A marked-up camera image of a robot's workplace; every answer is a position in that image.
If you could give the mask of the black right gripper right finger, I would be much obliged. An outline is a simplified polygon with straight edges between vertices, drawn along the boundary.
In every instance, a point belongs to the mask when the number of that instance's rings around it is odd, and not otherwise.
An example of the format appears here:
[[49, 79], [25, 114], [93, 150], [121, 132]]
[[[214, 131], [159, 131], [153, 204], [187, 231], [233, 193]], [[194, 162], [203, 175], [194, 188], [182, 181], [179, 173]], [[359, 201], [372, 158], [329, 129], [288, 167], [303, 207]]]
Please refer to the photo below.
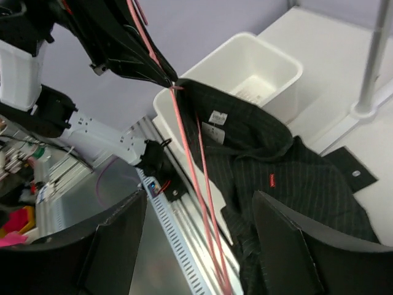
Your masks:
[[346, 235], [257, 191], [270, 294], [392, 294], [392, 247]]

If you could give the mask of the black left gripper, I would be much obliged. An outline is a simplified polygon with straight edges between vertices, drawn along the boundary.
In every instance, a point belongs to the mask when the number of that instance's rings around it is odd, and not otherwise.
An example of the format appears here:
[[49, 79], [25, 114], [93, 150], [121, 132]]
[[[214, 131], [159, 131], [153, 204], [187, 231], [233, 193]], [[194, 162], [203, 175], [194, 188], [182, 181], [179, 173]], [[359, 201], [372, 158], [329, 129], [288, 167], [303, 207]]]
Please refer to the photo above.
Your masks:
[[118, 76], [170, 86], [178, 80], [174, 68], [152, 42], [156, 61], [142, 41], [126, 1], [59, 1], [62, 25], [78, 38], [97, 75]]

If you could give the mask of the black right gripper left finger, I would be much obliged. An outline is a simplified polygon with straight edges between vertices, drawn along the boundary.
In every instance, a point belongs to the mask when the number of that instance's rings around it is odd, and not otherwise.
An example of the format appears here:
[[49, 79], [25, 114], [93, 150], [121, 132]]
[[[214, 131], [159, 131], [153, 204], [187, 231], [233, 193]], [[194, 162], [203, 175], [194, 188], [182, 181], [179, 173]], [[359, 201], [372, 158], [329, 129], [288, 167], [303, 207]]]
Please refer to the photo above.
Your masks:
[[30, 244], [1, 248], [1, 294], [128, 294], [146, 215], [138, 190]]

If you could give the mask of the black pinstriped shirt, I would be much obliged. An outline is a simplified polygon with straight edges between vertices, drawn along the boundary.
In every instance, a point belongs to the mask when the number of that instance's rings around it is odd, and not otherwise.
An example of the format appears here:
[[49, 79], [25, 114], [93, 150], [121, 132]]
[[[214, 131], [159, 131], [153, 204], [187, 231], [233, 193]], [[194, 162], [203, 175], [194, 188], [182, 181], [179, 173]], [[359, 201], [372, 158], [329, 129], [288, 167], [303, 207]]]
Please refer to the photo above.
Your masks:
[[344, 234], [377, 242], [342, 172], [258, 106], [179, 79], [176, 100], [195, 165], [221, 192], [245, 294], [268, 292], [252, 198], [262, 191]]

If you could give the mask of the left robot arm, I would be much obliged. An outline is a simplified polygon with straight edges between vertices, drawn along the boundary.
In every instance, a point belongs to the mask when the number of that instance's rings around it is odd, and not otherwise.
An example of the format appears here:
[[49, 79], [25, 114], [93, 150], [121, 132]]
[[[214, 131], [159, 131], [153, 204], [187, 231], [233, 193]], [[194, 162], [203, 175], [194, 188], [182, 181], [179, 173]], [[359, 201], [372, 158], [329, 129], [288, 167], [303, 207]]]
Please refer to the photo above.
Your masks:
[[60, 25], [105, 71], [170, 88], [177, 74], [147, 31], [138, 1], [2, 1], [1, 114], [44, 138], [75, 139], [156, 175], [170, 168], [166, 143], [130, 136], [86, 116], [66, 94], [44, 85], [45, 48]]

